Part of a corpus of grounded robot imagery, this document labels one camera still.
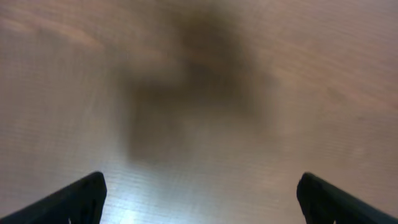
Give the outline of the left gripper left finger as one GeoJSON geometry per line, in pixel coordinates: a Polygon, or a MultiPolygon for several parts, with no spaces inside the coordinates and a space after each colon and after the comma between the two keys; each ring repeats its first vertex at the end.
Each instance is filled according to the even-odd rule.
{"type": "Polygon", "coordinates": [[[99,224],[107,194],[102,172],[93,172],[1,218],[1,224],[99,224]]]}

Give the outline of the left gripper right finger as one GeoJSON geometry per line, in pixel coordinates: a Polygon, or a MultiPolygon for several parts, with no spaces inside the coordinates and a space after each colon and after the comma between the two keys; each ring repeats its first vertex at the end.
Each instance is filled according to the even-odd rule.
{"type": "Polygon", "coordinates": [[[307,224],[397,224],[397,218],[310,172],[299,180],[296,194],[307,224]]]}

